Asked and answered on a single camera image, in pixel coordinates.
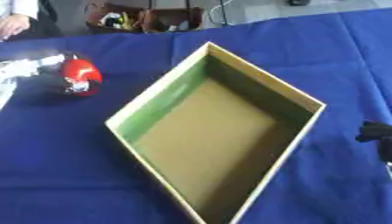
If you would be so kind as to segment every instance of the red helmet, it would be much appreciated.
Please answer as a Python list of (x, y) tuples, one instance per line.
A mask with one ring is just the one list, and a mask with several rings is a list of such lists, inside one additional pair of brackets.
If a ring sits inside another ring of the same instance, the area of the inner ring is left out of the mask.
[(91, 62), (84, 59), (66, 60), (62, 65), (61, 72), (62, 76), (72, 83), (88, 82), (90, 84), (88, 91), (75, 93), (76, 95), (93, 95), (102, 83), (100, 71)]

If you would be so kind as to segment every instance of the open box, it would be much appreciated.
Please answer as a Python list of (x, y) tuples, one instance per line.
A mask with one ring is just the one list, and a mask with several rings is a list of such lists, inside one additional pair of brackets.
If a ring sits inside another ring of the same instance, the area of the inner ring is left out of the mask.
[(196, 223), (237, 223), (325, 104), (206, 43), (106, 124)]

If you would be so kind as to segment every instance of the basket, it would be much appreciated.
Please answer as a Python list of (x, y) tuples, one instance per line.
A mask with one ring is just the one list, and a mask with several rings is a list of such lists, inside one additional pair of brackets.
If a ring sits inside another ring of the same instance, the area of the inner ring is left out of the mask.
[(132, 30), (116, 29), (112, 27), (103, 26), (100, 20), (110, 12), (127, 13), (129, 19), (140, 21), (145, 18), (146, 13), (154, 15), (159, 18), (159, 21), (165, 23), (167, 26), (178, 26), (183, 21), (189, 22), (189, 29), (187, 31), (199, 30), (202, 25), (203, 10), (198, 7), (187, 9), (153, 9), (145, 10), (139, 7), (128, 7), (112, 3), (105, 3), (102, 7), (96, 4), (89, 4), (86, 7), (86, 25), (93, 34), (109, 33), (109, 32), (130, 32), (130, 33), (146, 33), (146, 32), (165, 32), (161, 29), (147, 28), (146, 25), (134, 26)]

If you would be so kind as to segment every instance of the blue tablecloth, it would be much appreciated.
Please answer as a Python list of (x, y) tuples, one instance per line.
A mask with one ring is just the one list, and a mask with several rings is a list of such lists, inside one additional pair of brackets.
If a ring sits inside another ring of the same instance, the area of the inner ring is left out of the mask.
[(392, 181), (364, 119), (392, 123), (392, 10), (279, 18), (163, 35), (110, 34), (0, 45), (81, 53), (102, 70), (96, 96), (13, 101), (0, 112), (0, 223), (186, 223), (104, 127), (122, 105), (206, 41), (328, 104), (242, 223), (392, 222)]

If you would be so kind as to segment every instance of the white cloth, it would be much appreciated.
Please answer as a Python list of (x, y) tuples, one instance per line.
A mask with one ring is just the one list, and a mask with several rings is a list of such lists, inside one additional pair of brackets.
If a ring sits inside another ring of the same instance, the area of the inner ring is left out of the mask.
[(38, 0), (0, 0), (0, 18), (10, 14), (22, 14), (37, 19), (38, 13)]

